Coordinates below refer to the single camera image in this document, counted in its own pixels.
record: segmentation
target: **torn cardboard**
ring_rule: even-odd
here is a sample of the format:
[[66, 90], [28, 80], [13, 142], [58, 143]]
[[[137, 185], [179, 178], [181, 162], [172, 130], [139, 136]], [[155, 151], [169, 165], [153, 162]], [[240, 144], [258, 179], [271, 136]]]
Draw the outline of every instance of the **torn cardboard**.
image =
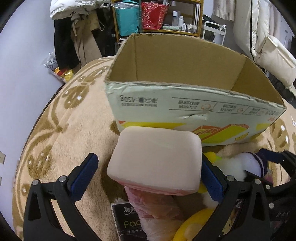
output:
[[249, 141], [286, 110], [248, 57], [191, 36], [131, 35], [105, 82], [119, 131], [191, 131], [203, 146]]

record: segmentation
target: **yellow toy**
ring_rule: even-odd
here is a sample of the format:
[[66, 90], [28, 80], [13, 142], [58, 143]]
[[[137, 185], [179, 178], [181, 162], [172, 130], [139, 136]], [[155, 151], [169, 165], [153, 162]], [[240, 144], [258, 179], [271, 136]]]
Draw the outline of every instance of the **yellow toy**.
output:
[[[188, 218], [176, 232], [173, 241], [191, 241], [206, 224], [210, 216], [213, 214], [214, 209], [206, 208], [202, 209], [196, 214]], [[232, 226], [231, 218], [228, 219], [227, 223], [222, 230], [223, 234], [230, 231]]]

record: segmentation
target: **wooden shelf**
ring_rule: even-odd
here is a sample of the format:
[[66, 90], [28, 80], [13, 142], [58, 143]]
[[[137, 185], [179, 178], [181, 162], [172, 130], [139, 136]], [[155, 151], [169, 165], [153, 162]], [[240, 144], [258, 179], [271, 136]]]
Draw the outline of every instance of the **wooden shelf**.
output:
[[188, 3], [188, 2], [191, 2], [191, 3], [202, 3], [202, 0], [175, 0], [176, 2], [185, 2], [185, 3]]
[[195, 33], [186, 32], [186, 31], [176, 31], [176, 30], [162, 29], [162, 28], [159, 29], [159, 30], [143, 29], [143, 33], [144, 32], [182, 34], [182, 35], [189, 35], [189, 36], [199, 37], [197, 33], [195, 34]]

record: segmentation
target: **blanket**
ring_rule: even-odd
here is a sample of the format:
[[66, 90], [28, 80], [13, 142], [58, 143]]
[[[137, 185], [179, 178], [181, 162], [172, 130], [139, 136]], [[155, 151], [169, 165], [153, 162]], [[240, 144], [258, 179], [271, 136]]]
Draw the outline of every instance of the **blanket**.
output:
[[[23, 238], [23, 216], [30, 185], [34, 179], [56, 181], [68, 175], [90, 153], [99, 157], [99, 168], [81, 201], [76, 206], [104, 241], [118, 240], [110, 204], [127, 200], [123, 186], [111, 180], [106, 169], [117, 143], [119, 131], [104, 92], [104, 77], [114, 57], [86, 64], [67, 83], [42, 113], [23, 149], [13, 189], [13, 224]], [[287, 102], [287, 111], [265, 132], [249, 143], [203, 148], [222, 157], [240, 152], [257, 152], [260, 148], [273, 151], [296, 151], [296, 110]], [[270, 164], [276, 185], [288, 181], [287, 173]], [[185, 218], [203, 208], [198, 194], [177, 197]], [[56, 201], [53, 207], [63, 230], [72, 234]]]

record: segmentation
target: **white plush toy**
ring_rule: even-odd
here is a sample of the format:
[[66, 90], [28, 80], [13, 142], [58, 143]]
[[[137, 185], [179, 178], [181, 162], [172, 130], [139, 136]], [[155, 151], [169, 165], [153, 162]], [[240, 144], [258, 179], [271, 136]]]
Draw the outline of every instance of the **white plush toy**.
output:
[[[261, 153], [243, 152], [232, 158], [221, 158], [215, 153], [205, 153], [207, 158], [214, 166], [220, 168], [225, 176], [231, 175], [237, 181], [243, 181], [248, 171], [259, 177], [264, 177], [267, 174], [267, 159]], [[212, 200], [208, 192], [203, 195], [203, 203], [208, 208], [216, 208], [218, 202]]]

